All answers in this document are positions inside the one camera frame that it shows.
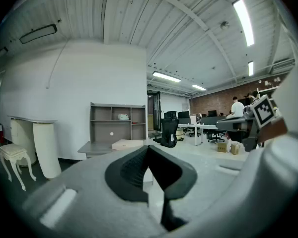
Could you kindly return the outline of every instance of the cardboard box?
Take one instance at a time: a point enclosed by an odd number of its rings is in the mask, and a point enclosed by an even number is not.
[[[116,143],[112,144],[114,150],[123,150],[131,147],[143,146],[144,142],[142,140],[127,140],[121,139]]]
[[[218,152],[226,153],[226,143],[220,143],[218,142]]]
[[[230,152],[234,155],[239,153],[239,149],[240,149],[240,145],[238,144],[232,144],[231,148],[230,148]]]

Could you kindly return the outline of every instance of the white pedestal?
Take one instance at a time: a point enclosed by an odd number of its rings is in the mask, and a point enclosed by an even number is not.
[[[53,123],[33,123],[36,153],[43,175],[52,179],[61,173],[57,157]]]
[[[30,157],[31,164],[33,164],[36,161],[36,156],[32,123],[24,120],[11,119],[10,128],[13,144],[25,148]],[[22,167],[28,166],[25,158],[18,160],[17,163]]]

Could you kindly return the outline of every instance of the white stool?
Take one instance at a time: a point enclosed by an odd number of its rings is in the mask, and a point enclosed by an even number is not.
[[[19,179],[22,189],[25,190],[23,181],[21,180],[21,177],[16,170],[16,167],[17,167],[20,174],[22,173],[20,170],[19,164],[16,162],[17,160],[21,160],[22,158],[25,158],[28,163],[30,176],[32,177],[33,180],[36,180],[36,177],[32,173],[31,160],[24,148],[22,148],[21,146],[15,145],[15,144],[9,144],[9,145],[4,145],[4,146],[0,147],[0,160],[2,162],[2,165],[5,169],[5,171],[8,173],[9,181],[12,181],[11,174],[5,165],[4,159],[11,162],[12,169],[13,169],[16,177]]]

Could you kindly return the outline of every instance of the brick wall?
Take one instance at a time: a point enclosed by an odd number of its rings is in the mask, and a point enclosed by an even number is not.
[[[254,81],[245,85],[190,99],[191,114],[208,114],[209,110],[216,110],[218,115],[220,113],[228,115],[233,104],[234,96],[236,96],[238,99],[243,99],[243,97],[247,95],[247,93],[252,93],[257,88],[259,90],[271,88],[271,86],[265,87],[265,80],[268,80],[273,84],[273,86],[276,86],[278,84],[277,82],[274,82],[274,78],[279,77],[281,81],[283,81],[286,76],[286,74],[283,74],[273,77],[267,77],[265,79],[262,79],[261,83],[258,83],[258,81]]]

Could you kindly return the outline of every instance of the white wall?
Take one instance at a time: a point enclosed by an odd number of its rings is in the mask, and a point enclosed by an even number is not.
[[[160,105],[161,105],[161,111],[162,111],[161,118],[164,118],[164,113],[168,111],[182,112],[183,111],[182,104],[185,104],[185,103],[189,103],[188,98],[161,93],[160,94]]]
[[[69,41],[23,53],[11,60],[0,90],[0,122],[11,140],[7,115],[57,119],[59,157],[84,159],[90,102],[147,105],[146,51],[94,40]]]

